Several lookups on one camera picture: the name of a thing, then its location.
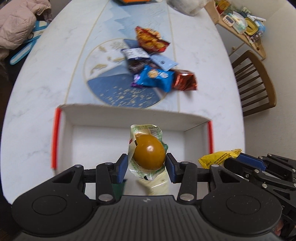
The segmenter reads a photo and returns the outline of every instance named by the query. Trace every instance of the barcode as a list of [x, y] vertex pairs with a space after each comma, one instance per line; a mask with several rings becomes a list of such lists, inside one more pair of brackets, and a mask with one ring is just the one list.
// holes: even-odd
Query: barcode
[[148, 128], [151, 132], [151, 135], [155, 136], [157, 139], [161, 138], [161, 132], [157, 127], [149, 126]]

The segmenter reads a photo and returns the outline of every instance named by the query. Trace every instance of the brown egg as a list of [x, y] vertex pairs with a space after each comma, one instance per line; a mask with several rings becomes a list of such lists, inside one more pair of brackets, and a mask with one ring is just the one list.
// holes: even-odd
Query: brown egg
[[161, 142], [152, 135], [136, 137], [137, 147], [133, 154], [134, 160], [147, 170], [158, 170], [165, 162], [165, 150]]

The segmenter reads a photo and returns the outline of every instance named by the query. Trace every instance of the wooden desk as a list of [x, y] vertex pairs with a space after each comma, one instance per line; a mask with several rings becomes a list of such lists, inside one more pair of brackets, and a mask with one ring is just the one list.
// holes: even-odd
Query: wooden desk
[[234, 34], [236, 37], [238, 37], [239, 39], [244, 41], [247, 45], [249, 45], [254, 50], [254, 52], [256, 52], [257, 54], [259, 54], [262, 57], [262, 60], [264, 60], [266, 58], [266, 53], [265, 53], [265, 50], [264, 50], [263, 45], [261, 43], [261, 40], [258, 40], [254, 43], [256, 46], [256, 48], [254, 48], [249, 43], [246, 36], [244, 36], [243, 34], [238, 34], [233, 27], [227, 26], [226, 23], [223, 22], [222, 17], [218, 13], [218, 11], [216, 10], [216, 5], [215, 5], [214, 1], [209, 2], [205, 6], [205, 9], [207, 10], [207, 12], [208, 12], [209, 16], [211, 17], [211, 19], [213, 20], [214, 24], [219, 24], [220, 26], [222, 26], [223, 28], [225, 28], [226, 30], [228, 30], [229, 32]]

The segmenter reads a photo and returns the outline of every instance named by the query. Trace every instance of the white and blue snack package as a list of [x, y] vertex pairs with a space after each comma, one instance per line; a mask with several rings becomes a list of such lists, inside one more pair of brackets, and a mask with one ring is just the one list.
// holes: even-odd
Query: white and blue snack package
[[123, 49], [121, 51], [127, 60], [149, 59], [149, 54], [142, 48]]
[[157, 64], [164, 71], [168, 71], [178, 65], [178, 63], [176, 63], [175, 61], [161, 54], [150, 55], [150, 59], [153, 61], [153, 63]]
[[129, 46], [130, 48], [139, 48], [139, 42], [138, 40], [133, 40], [133, 39], [124, 39], [123, 40], [127, 46]]
[[173, 71], [164, 71], [145, 65], [135, 84], [146, 87], [158, 87], [168, 93], [172, 88], [173, 77]]

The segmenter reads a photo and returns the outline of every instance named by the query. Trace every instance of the open box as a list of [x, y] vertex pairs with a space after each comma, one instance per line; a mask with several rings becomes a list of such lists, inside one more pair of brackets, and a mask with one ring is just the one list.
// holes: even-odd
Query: open box
[[[52, 166], [56, 173], [81, 164], [84, 169], [96, 168], [104, 162], [115, 163], [128, 152], [130, 126], [153, 124], [163, 131], [168, 152], [177, 161], [193, 162], [212, 150], [209, 120], [196, 115], [151, 109], [122, 108], [99, 105], [61, 105], [56, 110], [53, 131]], [[129, 169], [125, 175], [125, 195], [146, 195]], [[169, 184], [175, 197], [180, 184]], [[207, 185], [198, 184], [198, 198], [207, 194]], [[95, 184], [87, 183], [85, 194], [95, 199]]]

